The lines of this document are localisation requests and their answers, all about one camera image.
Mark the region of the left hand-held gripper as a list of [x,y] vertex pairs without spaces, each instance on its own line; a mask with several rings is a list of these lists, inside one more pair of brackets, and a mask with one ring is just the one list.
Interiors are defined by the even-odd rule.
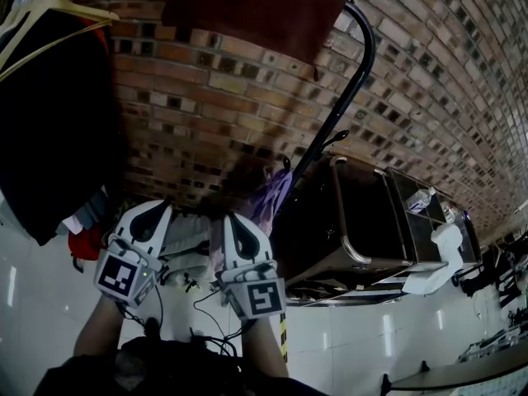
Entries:
[[151,200],[127,210],[100,251],[94,285],[105,296],[138,308],[157,284],[159,257],[172,217],[168,200]]

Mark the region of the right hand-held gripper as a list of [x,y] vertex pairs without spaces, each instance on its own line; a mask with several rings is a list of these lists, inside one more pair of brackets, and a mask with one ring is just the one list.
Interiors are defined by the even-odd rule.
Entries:
[[223,270],[220,289],[240,319],[259,319],[285,312],[285,281],[277,274],[266,234],[237,213],[223,220]]

